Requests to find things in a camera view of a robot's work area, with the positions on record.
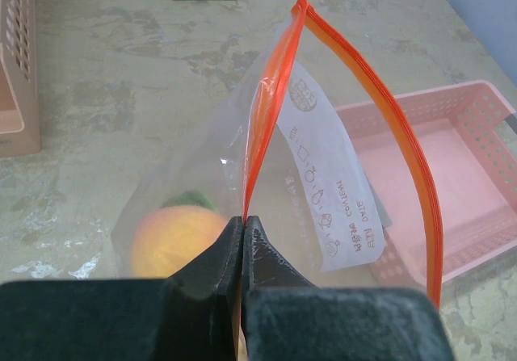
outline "orange fruit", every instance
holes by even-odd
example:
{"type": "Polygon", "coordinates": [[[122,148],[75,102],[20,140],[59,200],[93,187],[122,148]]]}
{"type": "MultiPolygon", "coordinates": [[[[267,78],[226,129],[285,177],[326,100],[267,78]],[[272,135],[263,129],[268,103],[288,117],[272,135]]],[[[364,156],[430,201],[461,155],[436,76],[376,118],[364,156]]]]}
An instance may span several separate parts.
{"type": "Polygon", "coordinates": [[[165,278],[185,267],[221,235],[228,221],[199,206],[159,209],[138,225],[132,245],[137,277],[165,278]]]}

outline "orange zipper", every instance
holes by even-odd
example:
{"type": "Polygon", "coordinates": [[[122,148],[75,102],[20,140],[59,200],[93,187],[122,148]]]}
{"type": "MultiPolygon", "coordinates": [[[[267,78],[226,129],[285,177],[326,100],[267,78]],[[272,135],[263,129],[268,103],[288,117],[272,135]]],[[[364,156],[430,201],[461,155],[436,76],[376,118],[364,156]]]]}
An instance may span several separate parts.
{"type": "Polygon", "coordinates": [[[254,105],[250,144],[246,151],[250,173],[246,180],[244,219],[247,217],[267,147],[284,101],[292,64],[301,32],[305,25],[322,43],[331,48],[350,68],[363,88],[370,94],[391,128],[406,160],[418,192],[427,242],[427,295],[439,307],[443,274],[443,224],[438,195],[431,170],[406,115],[386,85],[352,45],[333,29],[309,4],[298,0],[292,8],[293,22],[286,30],[267,62],[260,91],[254,105]]]}

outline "table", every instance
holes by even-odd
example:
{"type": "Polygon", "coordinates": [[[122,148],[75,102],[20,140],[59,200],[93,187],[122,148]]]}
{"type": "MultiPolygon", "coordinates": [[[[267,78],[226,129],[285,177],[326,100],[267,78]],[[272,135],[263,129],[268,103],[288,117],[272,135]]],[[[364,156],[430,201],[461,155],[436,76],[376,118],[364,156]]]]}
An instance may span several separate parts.
{"type": "MultiPolygon", "coordinates": [[[[0,160],[0,280],[114,276],[110,231],[139,178],[228,98],[295,1],[37,0],[43,150],[0,160]]],[[[485,79],[516,101],[446,0],[310,1],[394,94],[485,79]]],[[[299,58],[334,104],[365,99],[309,33],[299,58]]],[[[458,359],[517,359],[515,252],[444,288],[458,359]]]]}

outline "light blue wall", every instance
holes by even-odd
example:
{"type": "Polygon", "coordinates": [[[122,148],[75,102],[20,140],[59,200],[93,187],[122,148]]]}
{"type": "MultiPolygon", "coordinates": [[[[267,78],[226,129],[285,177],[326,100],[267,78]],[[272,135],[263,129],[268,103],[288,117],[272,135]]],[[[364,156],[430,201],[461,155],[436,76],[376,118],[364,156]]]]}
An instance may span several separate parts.
{"type": "Polygon", "coordinates": [[[517,0],[449,0],[517,85],[517,0]]]}

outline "pink basket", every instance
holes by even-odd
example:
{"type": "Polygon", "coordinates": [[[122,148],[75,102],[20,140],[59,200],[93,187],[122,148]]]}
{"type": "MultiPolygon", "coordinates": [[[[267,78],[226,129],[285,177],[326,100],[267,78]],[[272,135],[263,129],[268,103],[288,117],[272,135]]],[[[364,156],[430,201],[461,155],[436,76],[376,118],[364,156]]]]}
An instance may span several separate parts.
{"type": "MultiPolygon", "coordinates": [[[[396,96],[417,135],[438,191],[446,282],[517,245],[517,161],[495,128],[515,110],[484,81],[396,96]]],[[[372,186],[392,221],[386,247],[372,264],[386,285],[426,283],[426,242],[406,162],[373,102],[339,107],[372,186]]]]}

